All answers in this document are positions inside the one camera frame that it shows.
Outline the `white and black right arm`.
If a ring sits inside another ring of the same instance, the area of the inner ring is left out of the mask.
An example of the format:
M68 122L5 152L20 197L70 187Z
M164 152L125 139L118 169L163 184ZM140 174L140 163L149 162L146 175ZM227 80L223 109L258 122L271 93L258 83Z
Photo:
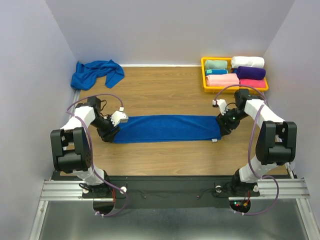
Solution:
M213 107L220 111L216 118L220 134L231 134L246 117L251 117L253 126L259 128L255 155L247 154L248 163L234 173L230 182L231 192L242 195L246 191L256 191L257 181L270 170L295 159L298 127L293 121L276 115L261 92L251 94L248 89L241 88L234 93L234 100L234 108L229 108L224 99L212 101Z

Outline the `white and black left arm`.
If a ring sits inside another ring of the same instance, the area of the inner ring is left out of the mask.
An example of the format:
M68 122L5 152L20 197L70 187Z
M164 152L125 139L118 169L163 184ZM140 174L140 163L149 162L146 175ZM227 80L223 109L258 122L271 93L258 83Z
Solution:
M83 198L113 197L115 191L109 183L105 170L93 163L92 141L88 139L89 126L96 128L100 138L112 143L120 131L120 123L126 122L128 116L120 106L113 114L103 115L106 100L90 96L86 102L77 103L71 118L60 129L50 133L53 166L56 171L75 174L83 180L79 186Z

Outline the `blue microfibre towel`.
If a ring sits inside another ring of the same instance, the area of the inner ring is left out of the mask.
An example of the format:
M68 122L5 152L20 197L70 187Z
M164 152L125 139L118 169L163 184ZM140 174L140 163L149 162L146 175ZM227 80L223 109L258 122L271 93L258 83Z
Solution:
M216 117L210 115L130 116L119 126L114 137L117 144L219 141L222 138Z

